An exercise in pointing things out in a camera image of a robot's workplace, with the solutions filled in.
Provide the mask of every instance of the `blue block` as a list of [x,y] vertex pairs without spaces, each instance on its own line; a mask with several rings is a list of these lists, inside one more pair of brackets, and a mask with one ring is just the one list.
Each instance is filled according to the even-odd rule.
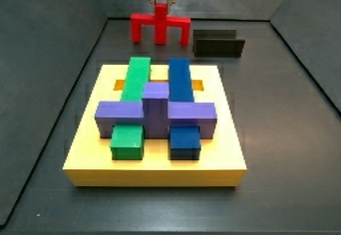
[[193,102],[187,58],[171,58],[168,68],[169,102]]
[[169,160],[197,160],[200,151],[196,126],[169,127]]

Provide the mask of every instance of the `toy block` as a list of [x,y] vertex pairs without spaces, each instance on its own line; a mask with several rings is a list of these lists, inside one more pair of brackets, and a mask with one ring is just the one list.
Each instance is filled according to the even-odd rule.
[[[144,140],[143,160],[112,160],[109,140],[98,138],[93,119],[98,100],[119,101],[110,95],[112,82],[125,77],[128,65],[104,65],[93,86],[80,126],[62,170],[74,186],[191,187],[236,186],[246,164],[230,115],[217,67],[189,65],[195,79],[201,79],[200,102],[213,102],[216,127],[212,140],[200,141],[199,161],[169,160],[169,141]],[[168,79],[168,65],[155,65],[151,78]]]
[[235,30],[193,30],[193,55],[196,57],[239,58],[244,40],[235,39],[235,36]]
[[131,57],[121,101],[140,101],[143,96],[144,83],[149,80],[151,58]]
[[169,160],[197,160],[199,137],[196,126],[169,127]]
[[168,16],[167,3],[155,4],[155,15],[132,14],[131,31],[133,43],[141,40],[143,25],[155,26],[155,44],[157,45],[163,45],[167,42],[167,28],[180,27],[180,45],[187,46],[189,18]]
[[180,27],[180,40],[179,44],[185,47],[188,42],[188,31],[189,31],[189,18],[168,16],[167,24],[171,27]]
[[113,91],[120,91],[124,88],[125,80],[115,80]]
[[168,14],[168,4],[167,3],[156,3],[155,4],[155,20],[156,23],[164,23]]
[[187,58],[171,58],[168,69],[169,102],[193,102]]
[[143,107],[145,138],[168,138],[168,83],[145,83]]
[[143,125],[143,103],[98,102],[94,121],[100,132],[100,138],[109,138],[115,125]]
[[153,23],[155,23],[155,17],[152,15],[132,14],[131,33],[132,33],[133,43],[139,43],[141,41],[141,25],[152,25]]
[[212,139],[216,111],[213,103],[168,103],[169,126],[197,126],[199,138]]
[[[128,71],[125,75],[124,89],[121,93],[121,101],[139,102],[143,96],[144,83],[151,75],[151,58],[131,57]],[[143,126],[116,125],[112,131],[110,150],[116,151],[113,159],[141,159],[141,146],[137,145],[137,139],[144,141]]]
[[141,160],[144,155],[144,129],[140,125],[113,127],[110,140],[112,160]]
[[197,39],[235,39],[236,31],[235,30],[192,30],[192,41],[195,42]]
[[120,122],[127,118],[139,121],[143,117],[143,102],[98,102],[96,122]]

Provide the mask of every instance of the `black block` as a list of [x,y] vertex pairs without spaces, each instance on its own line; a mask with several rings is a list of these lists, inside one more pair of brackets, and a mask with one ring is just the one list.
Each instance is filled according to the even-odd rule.
[[235,37],[235,30],[193,30],[193,55],[196,57],[239,58],[244,40],[238,40]]

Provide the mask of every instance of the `block structure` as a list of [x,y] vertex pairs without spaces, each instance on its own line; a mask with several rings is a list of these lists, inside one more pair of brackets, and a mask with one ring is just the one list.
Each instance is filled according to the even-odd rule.
[[[216,126],[212,139],[200,141],[199,161],[169,160],[167,139],[145,139],[143,160],[112,160],[109,140],[98,138],[93,114],[98,101],[117,102],[115,80],[127,74],[128,65],[104,65],[92,90],[62,170],[76,186],[236,186],[246,171],[236,132],[216,66],[189,66],[193,80],[204,91],[193,93],[199,103],[213,103]],[[168,66],[152,66],[152,79],[168,79]]]
[[[151,58],[131,57],[125,75],[121,101],[139,102],[144,83],[151,76]],[[115,125],[110,139],[112,159],[143,159],[144,127],[141,125]]]
[[131,33],[132,33],[133,43],[137,43],[141,41],[141,26],[143,25],[155,26],[155,44],[157,45],[164,45],[167,42],[167,28],[179,27],[180,28],[180,45],[187,46],[189,18],[169,16],[167,3],[155,4],[155,15],[132,14]]

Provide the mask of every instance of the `green block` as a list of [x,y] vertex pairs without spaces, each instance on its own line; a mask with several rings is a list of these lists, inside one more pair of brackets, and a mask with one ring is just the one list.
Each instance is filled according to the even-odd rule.
[[121,101],[137,102],[143,97],[144,84],[151,76],[151,58],[131,57],[125,75]]
[[141,160],[144,156],[144,128],[141,125],[116,125],[110,139],[113,160]]

